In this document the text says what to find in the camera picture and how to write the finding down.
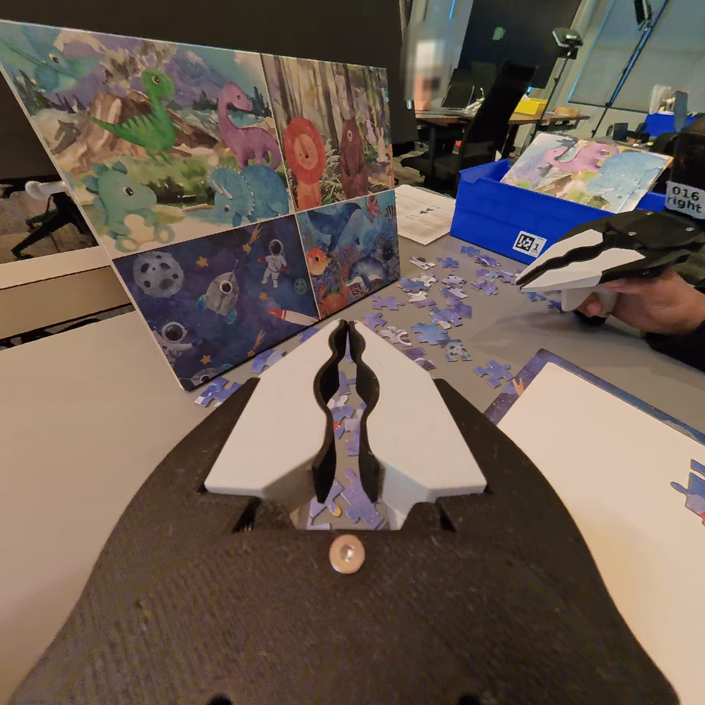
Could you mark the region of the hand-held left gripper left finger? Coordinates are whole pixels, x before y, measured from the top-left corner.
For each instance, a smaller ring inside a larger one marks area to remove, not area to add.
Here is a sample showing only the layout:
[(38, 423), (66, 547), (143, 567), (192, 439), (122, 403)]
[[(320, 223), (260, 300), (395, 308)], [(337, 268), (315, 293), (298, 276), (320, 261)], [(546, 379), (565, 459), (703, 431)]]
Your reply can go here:
[(330, 400), (348, 322), (332, 321), (256, 378), (205, 480), (214, 495), (249, 496), (289, 510), (316, 496), (323, 503), (336, 476)]

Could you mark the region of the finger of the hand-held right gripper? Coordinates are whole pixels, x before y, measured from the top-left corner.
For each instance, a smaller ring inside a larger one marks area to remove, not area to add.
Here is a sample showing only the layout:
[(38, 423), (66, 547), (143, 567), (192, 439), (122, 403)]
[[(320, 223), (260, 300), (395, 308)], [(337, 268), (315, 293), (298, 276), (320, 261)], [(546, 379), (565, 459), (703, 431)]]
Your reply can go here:
[(593, 288), (608, 269), (645, 259), (643, 254), (635, 250), (621, 248), (609, 248), (581, 261), (569, 261), (569, 254), (577, 254), (577, 251), (557, 251), (551, 247), (524, 270), (520, 277), (520, 288), (536, 293)]
[(529, 286), (547, 271), (557, 271), (574, 262), (590, 260), (601, 251), (603, 243), (604, 233), (600, 231), (582, 231), (563, 238), (517, 276), (517, 286)]

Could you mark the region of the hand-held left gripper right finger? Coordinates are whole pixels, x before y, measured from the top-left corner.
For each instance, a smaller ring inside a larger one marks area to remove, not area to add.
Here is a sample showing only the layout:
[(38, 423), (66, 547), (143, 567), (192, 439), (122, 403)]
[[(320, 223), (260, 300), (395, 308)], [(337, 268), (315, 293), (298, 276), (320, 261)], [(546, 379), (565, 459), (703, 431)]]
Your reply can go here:
[(398, 530), (411, 509), (482, 494), (487, 480), (436, 379), (358, 321), (350, 322), (360, 419), (358, 469), (373, 504)]

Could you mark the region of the space puzzle frame tray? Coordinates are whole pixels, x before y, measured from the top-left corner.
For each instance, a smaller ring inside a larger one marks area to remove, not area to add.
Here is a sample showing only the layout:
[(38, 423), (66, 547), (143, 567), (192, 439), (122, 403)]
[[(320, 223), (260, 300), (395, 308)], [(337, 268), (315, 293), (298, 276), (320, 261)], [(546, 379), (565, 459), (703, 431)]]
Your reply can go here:
[(704, 525), (670, 483), (704, 433), (540, 349), (486, 411), (542, 471), (682, 704), (704, 703)]

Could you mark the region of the assembled rocket puzzle section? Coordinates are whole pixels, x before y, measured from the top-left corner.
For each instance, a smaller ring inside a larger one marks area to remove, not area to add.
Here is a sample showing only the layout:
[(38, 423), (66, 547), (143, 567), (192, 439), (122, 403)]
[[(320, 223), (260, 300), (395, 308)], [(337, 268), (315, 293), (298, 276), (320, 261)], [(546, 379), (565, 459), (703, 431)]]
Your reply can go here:
[(704, 464), (690, 460), (686, 486), (672, 481), (670, 486), (684, 497), (684, 506), (704, 524)]

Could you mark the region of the person's right forearm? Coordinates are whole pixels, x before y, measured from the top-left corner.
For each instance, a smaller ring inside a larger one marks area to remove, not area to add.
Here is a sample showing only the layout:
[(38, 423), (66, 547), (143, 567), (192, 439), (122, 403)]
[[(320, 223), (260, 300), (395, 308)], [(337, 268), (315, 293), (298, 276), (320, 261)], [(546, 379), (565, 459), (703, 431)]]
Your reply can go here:
[(704, 372), (704, 322), (689, 333), (646, 333), (644, 339), (653, 351)]

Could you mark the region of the person's right hand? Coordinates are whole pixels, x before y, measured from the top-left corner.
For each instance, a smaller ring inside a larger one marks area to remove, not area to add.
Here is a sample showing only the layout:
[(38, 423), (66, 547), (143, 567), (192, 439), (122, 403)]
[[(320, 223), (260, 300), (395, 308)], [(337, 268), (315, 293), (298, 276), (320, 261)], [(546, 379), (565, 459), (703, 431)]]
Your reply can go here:
[(643, 333), (679, 336), (704, 322), (704, 294), (674, 271), (610, 281), (604, 289), (617, 295), (611, 315)]

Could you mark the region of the dinosaur puzzle board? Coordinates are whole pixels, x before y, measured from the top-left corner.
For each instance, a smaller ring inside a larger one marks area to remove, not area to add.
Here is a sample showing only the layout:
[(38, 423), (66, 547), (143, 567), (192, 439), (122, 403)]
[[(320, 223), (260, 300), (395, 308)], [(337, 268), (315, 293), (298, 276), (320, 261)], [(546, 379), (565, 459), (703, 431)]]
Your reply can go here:
[(500, 181), (618, 214), (635, 210), (672, 161), (629, 146), (538, 133)]

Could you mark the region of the blue bin with white tag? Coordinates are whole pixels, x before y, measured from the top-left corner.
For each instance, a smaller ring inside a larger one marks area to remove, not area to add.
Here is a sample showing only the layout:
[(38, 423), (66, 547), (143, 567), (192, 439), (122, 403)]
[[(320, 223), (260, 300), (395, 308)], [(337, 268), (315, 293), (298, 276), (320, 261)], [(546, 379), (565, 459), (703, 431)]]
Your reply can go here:
[(507, 159), (460, 172), (451, 235), (464, 242), (530, 264), (578, 225), (610, 213), (565, 198), (571, 173), (543, 191), (504, 182)]

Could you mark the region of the wooden background desk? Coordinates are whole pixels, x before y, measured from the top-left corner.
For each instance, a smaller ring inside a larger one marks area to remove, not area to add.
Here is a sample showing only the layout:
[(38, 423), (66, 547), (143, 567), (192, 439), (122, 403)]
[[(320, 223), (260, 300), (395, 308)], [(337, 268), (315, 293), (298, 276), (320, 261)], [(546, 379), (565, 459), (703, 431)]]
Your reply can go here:
[[(416, 110), (419, 139), (427, 142), (429, 151), (435, 155), (459, 153), (464, 127), (473, 120), (479, 107), (480, 104), (472, 104), (466, 109)], [(568, 107), (536, 114), (515, 111), (498, 143), (496, 158), (507, 158), (512, 154), (518, 130), (522, 126), (541, 128), (546, 132), (561, 132), (577, 128), (580, 122), (588, 118), (587, 115)]]

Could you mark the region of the printed paper sheet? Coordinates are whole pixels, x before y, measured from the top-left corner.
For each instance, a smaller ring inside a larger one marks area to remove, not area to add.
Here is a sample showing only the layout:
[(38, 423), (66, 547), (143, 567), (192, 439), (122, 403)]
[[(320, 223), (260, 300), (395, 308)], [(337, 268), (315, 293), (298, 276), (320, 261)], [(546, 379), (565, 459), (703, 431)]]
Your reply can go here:
[(450, 233), (454, 198), (406, 184), (397, 186), (394, 193), (401, 238), (429, 245)]

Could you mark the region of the black office chair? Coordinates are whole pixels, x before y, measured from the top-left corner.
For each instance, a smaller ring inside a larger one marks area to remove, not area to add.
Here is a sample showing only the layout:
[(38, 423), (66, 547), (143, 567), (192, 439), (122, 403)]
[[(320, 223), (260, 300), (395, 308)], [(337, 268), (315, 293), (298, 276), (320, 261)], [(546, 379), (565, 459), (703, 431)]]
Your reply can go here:
[(88, 247), (98, 245), (79, 208), (65, 192), (49, 196), (43, 215), (28, 218), (25, 224), (30, 228), (28, 236), (11, 248), (11, 253), (16, 260), (32, 259), (33, 256), (25, 251), (66, 225), (74, 225), (78, 233), (87, 238)]
[(508, 123), (530, 88), (537, 66), (505, 61), (474, 117), (463, 126), (431, 129), (428, 150), (401, 165), (418, 171), (424, 187), (455, 197), (460, 172), (492, 163), (504, 146)]

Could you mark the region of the large black display screen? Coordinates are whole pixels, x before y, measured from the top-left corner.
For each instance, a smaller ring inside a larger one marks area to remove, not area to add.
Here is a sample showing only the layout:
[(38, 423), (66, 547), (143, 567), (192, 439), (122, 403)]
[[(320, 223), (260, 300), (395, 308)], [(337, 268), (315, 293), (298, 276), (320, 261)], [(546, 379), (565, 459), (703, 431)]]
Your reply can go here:
[(445, 109), (464, 109), (495, 84), (524, 93), (545, 87), (562, 52), (555, 29), (569, 30), (579, 1), (473, 1)]

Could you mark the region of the black light stand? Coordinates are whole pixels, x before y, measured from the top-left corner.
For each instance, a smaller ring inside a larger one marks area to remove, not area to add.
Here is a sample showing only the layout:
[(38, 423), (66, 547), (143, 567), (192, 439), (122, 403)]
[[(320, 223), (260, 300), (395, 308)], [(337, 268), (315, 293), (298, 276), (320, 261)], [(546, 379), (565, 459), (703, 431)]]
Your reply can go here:
[(632, 49), (628, 62), (622, 69), (621, 75), (617, 83), (615, 84), (608, 100), (604, 103), (604, 107), (602, 109), (600, 117), (598, 118), (595, 127), (592, 129), (590, 135), (591, 137), (596, 136), (606, 114), (613, 108), (614, 103), (618, 99), (622, 88), (625, 86), (628, 78), (630, 77), (631, 72), (633, 71), (636, 63), (638, 62), (648, 41), (650, 40), (655, 30), (655, 27), (658, 25), (661, 19), (662, 14), (670, 4), (670, 1), (663, 1), (661, 7), (657, 10), (656, 14), (654, 14), (653, 8), (651, 7), (649, 1), (633, 1), (632, 4), (637, 22), (637, 29), (639, 31), (639, 39), (637, 40), (636, 45)]

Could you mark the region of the four-picture puzzle reference board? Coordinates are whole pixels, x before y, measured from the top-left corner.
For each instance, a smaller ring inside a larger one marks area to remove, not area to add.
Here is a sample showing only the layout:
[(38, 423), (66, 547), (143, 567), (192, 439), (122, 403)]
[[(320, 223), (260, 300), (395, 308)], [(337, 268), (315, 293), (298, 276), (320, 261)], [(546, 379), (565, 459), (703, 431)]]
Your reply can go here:
[(385, 68), (2, 20), (1, 72), (184, 390), (401, 277)]

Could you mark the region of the black partition panel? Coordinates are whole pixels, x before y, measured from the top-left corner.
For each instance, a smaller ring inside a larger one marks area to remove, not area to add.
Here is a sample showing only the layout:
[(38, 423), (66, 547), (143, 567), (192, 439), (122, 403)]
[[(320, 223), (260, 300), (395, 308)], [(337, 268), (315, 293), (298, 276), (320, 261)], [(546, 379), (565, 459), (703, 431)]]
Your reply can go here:
[(383, 67), (392, 144), (417, 136), (399, 1), (2, 1), (1, 19)]

